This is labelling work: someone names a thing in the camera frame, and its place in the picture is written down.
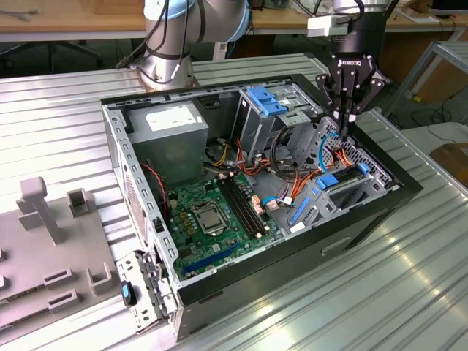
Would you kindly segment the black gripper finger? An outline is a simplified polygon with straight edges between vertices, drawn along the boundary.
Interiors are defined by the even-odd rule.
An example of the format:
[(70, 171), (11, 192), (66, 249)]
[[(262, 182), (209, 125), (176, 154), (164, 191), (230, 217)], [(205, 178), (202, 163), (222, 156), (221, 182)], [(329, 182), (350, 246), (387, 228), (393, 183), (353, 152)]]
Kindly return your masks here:
[(341, 78), (334, 80), (329, 74), (316, 77), (317, 86), (325, 97), (326, 108), (332, 113), (339, 129), (339, 139), (347, 140), (347, 115), (345, 110), (346, 95), (341, 89)]
[(345, 139), (354, 134), (358, 116), (374, 106), (377, 96), (385, 87), (385, 77), (378, 69), (362, 83), (358, 82), (359, 73), (352, 73), (355, 80), (353, 88), (347, 94)]

